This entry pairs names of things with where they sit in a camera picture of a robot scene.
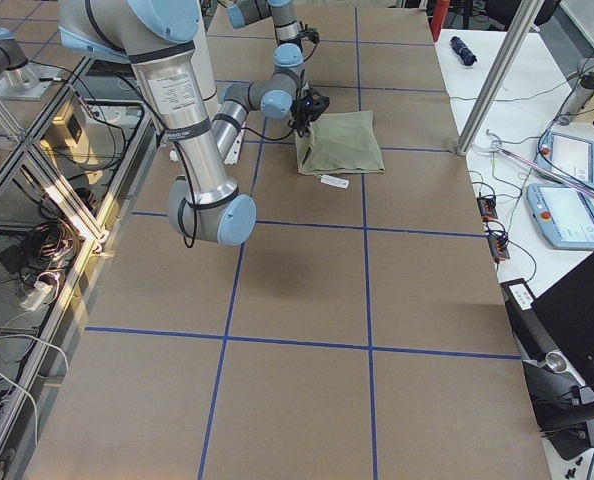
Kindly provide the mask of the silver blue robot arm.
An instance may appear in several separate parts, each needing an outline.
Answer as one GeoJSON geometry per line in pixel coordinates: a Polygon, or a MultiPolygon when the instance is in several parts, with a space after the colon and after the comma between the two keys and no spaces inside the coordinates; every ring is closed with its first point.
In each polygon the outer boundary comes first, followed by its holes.
{"type": "Polygon", "coordinates": [[[293,43],[302,47],[300,26],[291,0],[243,0],[226,9],[230,24],[235,29],[250,26],[271,18],[275,38],[279,45],[293,43]]]}
{"type": "Polygon", "coordinates": [[[235,28],[270,18],[278,46],[266,82],[224,89],[211,115],[194,68],[203,35],[196,1],[62,1],[62,44],[97,60],[129,64],[153,110],[158,131],[173,144],[183,167],[169,195],[168,218],[189,243],[237,246],[256,223],[254,200],[240,192],[224,161],[252,111],[283,119],[308,91],[297,16],[290,1],[239,1],[227,10],[235,28]]]}

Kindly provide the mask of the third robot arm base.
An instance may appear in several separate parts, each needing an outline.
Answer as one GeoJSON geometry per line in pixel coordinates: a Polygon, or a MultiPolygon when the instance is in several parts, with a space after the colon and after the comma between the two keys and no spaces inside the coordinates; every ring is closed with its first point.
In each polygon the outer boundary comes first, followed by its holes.
{"type": "Polygon", "coordinates": [[[0,98],[40,100],[52,83],[60,83],[62,69],[33,65],[13,33],[0,27],[0,98]]]}

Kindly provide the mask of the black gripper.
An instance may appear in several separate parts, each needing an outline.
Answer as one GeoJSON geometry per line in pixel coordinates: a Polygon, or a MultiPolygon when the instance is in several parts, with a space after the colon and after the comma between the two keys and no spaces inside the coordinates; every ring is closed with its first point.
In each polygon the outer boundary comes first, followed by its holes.
{"type": "Polygon", "coordinates": [[[297,99],[291,106],[291,118],[288,126],[296,131],[300,138],[307,138],[310,136],[310,104],[311,101],[307,98],[297,99]]]}

